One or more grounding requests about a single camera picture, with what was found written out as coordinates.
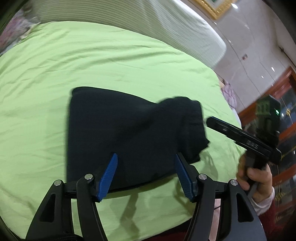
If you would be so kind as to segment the right forearm red sleeve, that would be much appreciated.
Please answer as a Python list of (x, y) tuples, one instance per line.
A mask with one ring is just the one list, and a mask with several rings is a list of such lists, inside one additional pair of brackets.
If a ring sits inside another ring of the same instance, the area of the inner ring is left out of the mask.
[(295, 240), (295, 210), (285, 225), (275, 223), (275, 191), (272, 187), (272, 193), (266, 199), (256, 203), (251, 199), (261, 224), (263, 226), (266, 240), (291, 241)]

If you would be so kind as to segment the person's right hand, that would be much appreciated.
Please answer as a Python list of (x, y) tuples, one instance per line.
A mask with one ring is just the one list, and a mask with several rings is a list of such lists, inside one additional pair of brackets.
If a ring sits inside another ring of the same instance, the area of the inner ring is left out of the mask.
[(248, 180), (252, 180), (257, 183), (257, 188), (253, 192), (252, 199), (256, 202), (262, 202), (267, 199), (273, 192), (273, 176), (269, 165), (267, 164), (262, 170), (245, 167), (246, 155), (243, 154), (239, 159), (237, 168), (236, 180), (240, 184), (243, 190), (248, 191), (250, 185)]

